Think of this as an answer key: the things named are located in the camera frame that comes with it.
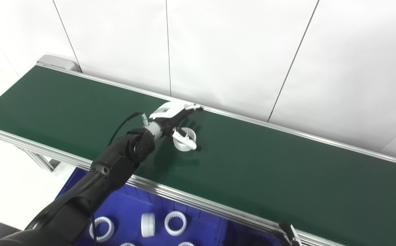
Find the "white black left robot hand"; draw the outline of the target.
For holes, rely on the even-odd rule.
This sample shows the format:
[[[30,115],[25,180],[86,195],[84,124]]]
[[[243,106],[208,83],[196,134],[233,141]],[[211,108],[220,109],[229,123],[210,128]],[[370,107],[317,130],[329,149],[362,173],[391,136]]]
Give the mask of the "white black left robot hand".
[[[145,128],[152,134],[156,141],[161,137],[170,136],[187,150],[201,151],[202,147],[196,143],[192,135],[181,129],[180,124],[195,111],[203,111],[198,104],[184,104],[170,101],[162,104],[150,116]]]

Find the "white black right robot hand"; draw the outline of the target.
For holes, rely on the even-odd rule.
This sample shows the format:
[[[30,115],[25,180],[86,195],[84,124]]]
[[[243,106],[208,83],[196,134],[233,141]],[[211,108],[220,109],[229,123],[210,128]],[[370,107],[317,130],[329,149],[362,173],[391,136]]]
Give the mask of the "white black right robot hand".
[[[282,235],[281,243],[284,246],[303,246],[303,243],[298,235],[298,232],[295,230],[293,225],[283,220],[279,222],[279,228],[284,232]]]

